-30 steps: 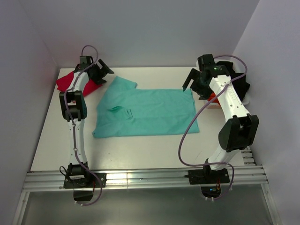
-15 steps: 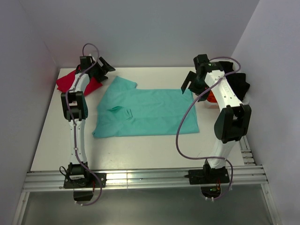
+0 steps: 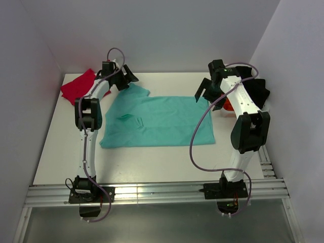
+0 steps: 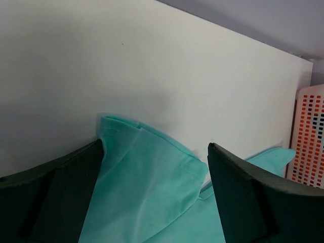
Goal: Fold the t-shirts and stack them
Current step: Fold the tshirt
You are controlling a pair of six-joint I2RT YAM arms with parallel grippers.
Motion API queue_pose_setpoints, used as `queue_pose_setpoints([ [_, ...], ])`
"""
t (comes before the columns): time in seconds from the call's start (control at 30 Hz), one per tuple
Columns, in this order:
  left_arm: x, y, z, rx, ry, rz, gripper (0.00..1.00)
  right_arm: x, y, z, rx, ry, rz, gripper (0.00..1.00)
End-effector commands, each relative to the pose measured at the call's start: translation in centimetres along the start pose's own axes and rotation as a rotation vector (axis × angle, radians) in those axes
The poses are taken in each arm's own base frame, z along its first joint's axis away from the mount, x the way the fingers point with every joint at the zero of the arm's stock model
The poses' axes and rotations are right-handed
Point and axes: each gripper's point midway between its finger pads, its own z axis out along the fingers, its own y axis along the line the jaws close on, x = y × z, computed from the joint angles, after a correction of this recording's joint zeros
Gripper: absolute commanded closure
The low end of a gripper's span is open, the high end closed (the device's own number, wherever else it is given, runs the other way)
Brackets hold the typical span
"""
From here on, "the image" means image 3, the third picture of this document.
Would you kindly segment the teal t-shirt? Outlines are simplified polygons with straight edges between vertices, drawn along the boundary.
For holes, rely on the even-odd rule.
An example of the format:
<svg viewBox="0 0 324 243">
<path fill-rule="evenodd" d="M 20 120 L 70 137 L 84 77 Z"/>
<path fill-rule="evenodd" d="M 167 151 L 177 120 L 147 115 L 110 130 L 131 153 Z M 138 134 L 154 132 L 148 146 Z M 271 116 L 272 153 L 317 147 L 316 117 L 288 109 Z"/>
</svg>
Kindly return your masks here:
<svg viewBox="0 0 324 243">
<path fill-rule="evenodd" d="M 213 123 L 207 114 L 195 137 L 192 134 L 208 108 L 206 100 L 188 96 L 150 96 L 135 84 L 120 91 L 105 115 L 100 146 L 159 147 L 214 144 Z"/>
</svg>

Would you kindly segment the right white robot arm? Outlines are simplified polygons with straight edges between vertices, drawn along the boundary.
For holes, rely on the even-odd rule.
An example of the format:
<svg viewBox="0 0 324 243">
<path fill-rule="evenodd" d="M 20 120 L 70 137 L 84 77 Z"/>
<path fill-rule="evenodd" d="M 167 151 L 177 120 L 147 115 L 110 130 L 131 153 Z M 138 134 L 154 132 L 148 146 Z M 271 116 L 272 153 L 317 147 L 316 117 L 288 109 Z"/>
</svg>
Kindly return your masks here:
<svg viewBox="0 0 324 243">
<path fill-rule="evenodd" d="M 221 197 L 247 197 L 251 186 L 246 186 L 246 168 L 254 154 L 266 143 L 270 114 L 262 107 L 269 96 L 265 80 L 259 79 L 259 71 L 248 63 L 225 65 L 223 60 L 213 60 L 208 64 L 210 78 L 204 78 L 194 97 L 210 102 L 204 112 L 220 110 L 229 101 L 236 122 L 230 134 L 233 148 L 231 167 L 221 170 L 221 177 L 215 193 Z"/>
</svg>

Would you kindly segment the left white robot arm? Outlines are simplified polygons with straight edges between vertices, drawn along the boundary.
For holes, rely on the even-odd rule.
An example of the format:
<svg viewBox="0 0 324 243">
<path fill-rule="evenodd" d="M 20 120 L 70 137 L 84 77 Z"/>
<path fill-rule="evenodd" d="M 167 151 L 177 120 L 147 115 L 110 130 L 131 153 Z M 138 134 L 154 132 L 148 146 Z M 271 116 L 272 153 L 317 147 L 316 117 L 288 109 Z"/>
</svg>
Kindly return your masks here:
<svg viewBox="0 0 324 243">
<path fill-rule="evenodd" d="M 99 188 L 95 184 L 95 149 L 98 131 L 103 123 L 100 101 L 112 86 L 121 91 L 127 89 L 129 83 L 137 81 L 138 78 L 127 65 L 104 61 L 89 91 L 75 100 L 75 125 L 80 131 L 81 149 L 73 189 L 87 202 L 95 201 L 99 195 Z"/>
</svg>

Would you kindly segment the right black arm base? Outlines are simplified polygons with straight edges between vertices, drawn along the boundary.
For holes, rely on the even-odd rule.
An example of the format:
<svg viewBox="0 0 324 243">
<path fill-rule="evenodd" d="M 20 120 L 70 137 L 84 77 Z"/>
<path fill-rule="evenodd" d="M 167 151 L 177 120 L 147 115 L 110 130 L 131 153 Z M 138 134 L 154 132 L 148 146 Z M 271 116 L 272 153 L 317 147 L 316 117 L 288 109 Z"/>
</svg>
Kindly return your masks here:
<svg viewBox="0 0 324 243">
<path fill-rule="evenodd" d="M 206 200 L 216 200 L 217 209 L 224 214 L 235 214 L 239 210 L 240 198 L 247 198 L 248 191 L 245 183 L 238 187 L 228 187 L 221 183 L 205 183 L 198 190 L 204 194 Z"/>
</svg>

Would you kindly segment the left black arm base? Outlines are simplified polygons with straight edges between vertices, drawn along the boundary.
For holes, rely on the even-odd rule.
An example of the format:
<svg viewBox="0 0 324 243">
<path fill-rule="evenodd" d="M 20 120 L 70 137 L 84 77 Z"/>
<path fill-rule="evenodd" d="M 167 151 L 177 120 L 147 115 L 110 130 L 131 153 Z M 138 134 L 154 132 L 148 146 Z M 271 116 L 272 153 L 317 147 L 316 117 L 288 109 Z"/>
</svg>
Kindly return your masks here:
<svg viewBox="0 0 324 243">
<path fill-rule="evenodd" d="M 93 196 L 88 193 L 70 193 L 68 203 L 79 205 L 79 215 L 83 218 L 95 218 L 101 213 L 103 203 L 109 203 L 109 199 L 102 190 L 98 190 Z"/>
</svg>

